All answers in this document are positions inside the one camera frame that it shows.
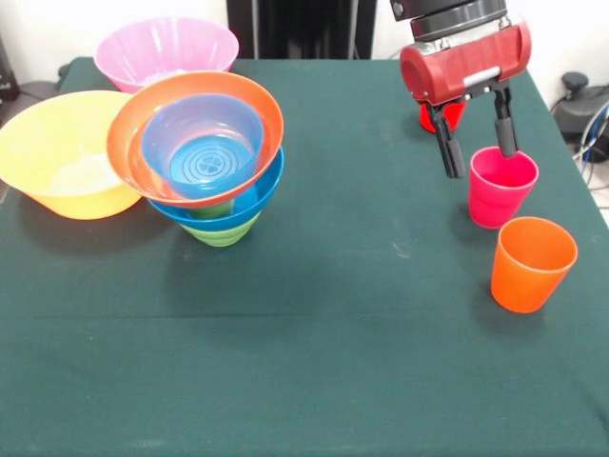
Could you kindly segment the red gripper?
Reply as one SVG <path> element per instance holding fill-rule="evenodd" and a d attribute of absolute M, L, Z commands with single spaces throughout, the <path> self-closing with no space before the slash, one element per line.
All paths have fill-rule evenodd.
<path fill-rule="evenodd" d="M 403 48 L 400 68 L 412 98 L 424 103 L 435 129 L 448 178 L 463 178 L 464 162 L 445 110 L 466 91 L 490 80 L 504 82 L 526 68 L 532 51 L 531 33 L 520 19 L 498 19 L 431 42 Z M 518 151 L 508 87 L 494 87 L 495 129 L 504 157 Z"/>

